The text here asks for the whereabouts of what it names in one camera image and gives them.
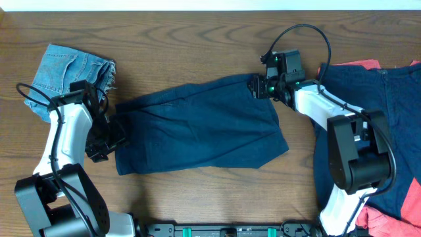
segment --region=clothing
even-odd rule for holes
[[[116,106],[129,145],[120,175],[196,167],[259,168],[288,150],[269,99],[253,99],[252,74],[187,84]]]
[[[367,70],[373,69],[373,68],[381,69],[379,61],[375,59],[359,60],[359,61],[353,61],[349,63],[339,63],[334,66],[343,66],[343,65],[363,66]],[[320,68],[317,69],[317,74],[320,74]]]
[[[362,208],[356,225],[368,228],[369,235],[373,237],[421,236],[419,226],[388,217],[373,207],[365,206]]]
[[[87,80],[104,92],[112,89],[115,64],[111,60],[99,58],[76,49],[58,45],[48,45],[41,64],[38,67],[32,86],[40,89],[49,97],[55,97],[70,91],[70,83]],[[42,95],[30,91],[29,96],[42,103],[49,104]],[[45,122],[50,122],[47,108],[25,99],[25,104]]]
[[[366,70],[363,66],[330,66],[323,79],[326,89],[351,105],[381,109],[389,123],[397,164],[397,181],[388,193],[367,204],[401,218],[401,208],[413,178],[421,180],[421,64],[394,69]],[[328,169],[326,131],[317,124],[314,180],[319,202],[326,206],[334,185]],[[358,148],[366,146],[364,142]]]
[[[419,182],[412,180],[407,197],[401,208],[402,221],[411,223],[421,228],[421,185]]]
[[[411,62],[411,64],[409,66],[413,66],[413,65],[418,64],[418,63],[421,63],[421,61],[413,60],[413,62]]]

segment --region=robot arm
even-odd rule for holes
[[[273,52],[264,63],[266,75],[256,75],[248,83],[253,97],[273,97],[275,101],[309,116],[328,132],[328,168],[335,184],[328,204],[319,216],[324,234],[337,236],[346,228],[348,232],[354,230],[356,217],[362,209],[360,206],[355,210],[360,198],[376,192],[391,174],[384,141],[367,122],[338,105],[346,102],[327,92],[324,86],[320,86],[320,90],[324,90],[322,95],[317,81],[305,80],[298,50]],[[326,95],[339,103],[334,103]],[[365,114],[389,135],[381,111],[365,111],[349,104],[347,107]],[[355,142],[360,140],[370,141],[368,151],[357,150]],[[376,159],[362,159],[367,153],[374,154]]]
[[[85,152],[94,162],[100,162],[117,147],[126,145],[124,131],[119,123],[108,122],[105,113],[100,113],[97,98],[95,88],[86,81],[72,83],[70,93],[52,98],[62,115],[54,165],[96,236],[133,237],[136,233],[132,216],[108,211],[83,169]],[[43,157],[33,176],[16,183],[15,194],[34,236],[90,236],[73,206],[50,209],[47,205],[63,196],[49,158],[59,127],[58,114],[49,110],[51,128]]]

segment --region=wooden table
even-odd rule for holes
[[[332,63],[379,59],[383,67],[421,59],[421,14],[415,11],[198,13],[5,13],[0,25],[0,236],[30,236],[14,196],[42,156],[49,124],[23,104],[17,82],[30,84],[49,43],[117,62],[111,105],[186,83],[264,72],[259,56],[297,23],[319,26]],[[277,50],[299,48],[309,78],[327,51],[313,30],[290,32]],[[118,212],[144,221],[278,223],[318,214],[313,182],[314,134],[307,117],[274,104],[290,150],[260,169],[212,167],[118,176],[110,161],[86,172]],[[66,203],[65,199],[57,202]]]

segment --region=dark blue fabric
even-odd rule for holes
[[[130,145],[116,151],[120,175],[195,167],[259,168],[288,150],[269,99],[253,99],[252,74],[187,84],[122,103]]]
[[[326,89],[349,104],[381,109],[387,116],[397,164],[397,181],[388,193],[371,197],[368,204],[401,218],[410,183],[421,181],[421,64],[395,69],[366,70],[362,66],[329,66],[323,79]],[[324,208],[333,188],[328,170],[327,134],[317,124],[314,181]]]

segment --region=black cable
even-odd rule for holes
[[[286,220],[286,221],[284,221],[282,224],[281,224],[281,227],[280,227],[280,230],[282,230],[282,232],[284,233],[284,235],[286,236],[286,237],[291,237],[289,234],[287,234],[287,233],[285,233],[285,230],[284,230],[284,224],[286,224],[287,222],[291,222],[291,221],[293,221],[292,219],[288,219],[288,220]]]
[[[108,96],[106,95],[106,93],[101,88],[97,88],[97,90],[99,90],[103,94],[103,96],[105,97],[105,99],[107,100],[107,102],[105,103],[105,108],[104,108],[104,110],[100,114],[101,116],[103,116],[108,111],[109,100],[108,100]]]
[[[275,88],[274,88],[275,93],[274,93],[274,95],[277,95],[277,97],[275,97],[275,96],[274,96],[274,101],[275,101],[275,102],[277,102],[277,101],[280,101],[280,100],[281,100],[281,98],[280,98],[280,92],[278,91],[278,88],[279,88],[279,83],[281,83],[282,78],[283,78],[283,77],[285,77],[285,76],[286,76],[286,74],[287,74],[286,72],[281,73],[281,74],[279,75],[280,80],[278,80],[278,81],[276,82],[276,84],[275,84]]]
[[[300,226],[301,226],[301,228],[303,229],[304,233],[305,233],[307,236],[310,236],[310,234],[307,232],[307,230],[305,230],[305,228],[303,227],[303,224],[301,224],[301,223],[300,223]]]
[[[393,154],[393,150],[392,150],[392,146],[391,143],[389,142],[388,138],[386,137],[386,135],[383,133],[382,130],[379,129],[379,127],[374,124],[367,116],[365,116],[364,114],[360,113],[359,111],[356,111],[350,107],[348,107],[348,105],[342,104],[340,102],[338,102],[337,100],[335,100],[334,98],[330,97],[329,95],[327,95],[326,93],[324,93],[324,89],[321,89],[321,85],[322,85],[322,80],[324,78],[324,75],[326,73],[326,71],[329,68],[330,65],[330,59],[332,56],[332,49],[330,47],[330,42],[328,40],[328,38],[326,37],[326,35],[323,33],[323,31],[319,28],[317,28],[316,26],[310,25],[310,24],[297,24],[294,25],[286,30],[284,30],[274,41],[274,43],[270,46],[269,50],[267,53],[265,53],[261,58],[262,58],[262,63],[266,63],[266,61],[269,59],[270,54],[272,53],[272,50],[274,48],[274,46],[276,45],[276,42],[278,42],[278,40],[284,35],[286,34],[288,31],[295,29],[295,28],[299,28],[299,27],[307,27],[307,28],[312,28],[314,30],[316,30],[318,33],[320,33],[320,35],[322,35],[322,37],[324,38],[324,41],[326,42],[326,45],[328,46],[328,61],[326,62],[326,67],[325,69],[321,72],[319,79],[318,79],[318,83],[317,83],[317,90],[318,92],[323,95],[326,99],[329,99],[331,102],[335,103],[336,105],[339,105],[340,107],[342,107],[343,109],[346,109],[354,114],[356,114],[356,116],[362,118],[364,121],[366,121],[384,140],[384,142],[386,143],[387,146],[387,150],[389,153],[389,163],[391,165],[390,169],[391,169],[391,182],[389,183],[389,185],[387,185],[387,187],[383,190],[380,190],[378,192],[372,193],[372,194],[364,194],[360,197],[360,200],[358,202],[358,205],[355,207],[353,214],[351,215],[351,218],[349,219],[349,221],[347,222],[347,225],[345,226],[345,229],[343,231],[342,236],[345,236],[347,234],[348,228],[351,225],[351,222],[353,221],[353,219],[355,218],[355,215],[357,214],[361,204],[364,203],[364,199],[368,198],[368,197],[372,197],[372,196],[378,196],[378,195],[382,195],[386,192],[388,192],[393,185],[395,184],[396,181],[396,160],[395,160],[395,155]]]
[[[63,181],[61,180],[61,177],[57,174],[57,170],[55,167],[55,163],[57,162],[57,145],[59,142],[59,138],[60,138],[60,133],[61,133],[61,128],[62,128],[62,117],[61,117],[61,113],[59,111],[59,108],[57,107],[57,105],[55,105],[55,103],[53,102],[53,100],[51,100],[50,97],[48,97],[48,95],[45,95],[42,91],[40,91],[39,89],[27,85],[27,84],[23,84],[23,83],[18,83],[16,85],[16,90],[19,92],[19,94],[23,95],[26,99],[29,99],[35,103],[39,103],[40,105],[44,105],[47,106],[44,103],[40,103],[39,101],[36,101],[35,99],[32,99],[31,97],[27,96],[26,94],[24,94],[21,90],[20,90],[20,86],[24,86],[26,88],[30,88],[31,90],[34,90],[35,92],[38,92],[40,95],[42,95],[44,98],[46,98],[46,100],[48,100],[48,102],[50,103],[50,105],[52,105],[54,107],[54,110],[57,113],[58,116],[58,125],[57,125],[57,130],[55,132],[55,136],[54,136],[54,140],[53,140],[53,145],[51,148],[51,154],[49,156],[50,158],[50,164],[51,164],[51,171],[53,172],[53,177],[54,179],[57,181],[57,184],[59,185],[59,188],[61,189],[61,191],[64,193],[64,195],[66,196],[66,198],[68,199],[69,203],[73,206],[73,208],[75,208],[76,212],[79,214],[80,218],[82,219],[82,221],[84,222],[86,228],[89,230],[89,233],[92,236],[96,236],[96,233],[88,219],[87,216],[85,216],[84,212],[82,211],[82,209],[79,207],[79,205],[76,203],[76,201],[74,200],[74,198],[70,195],[70,193],[68,192],[67,188],[64,187]]]

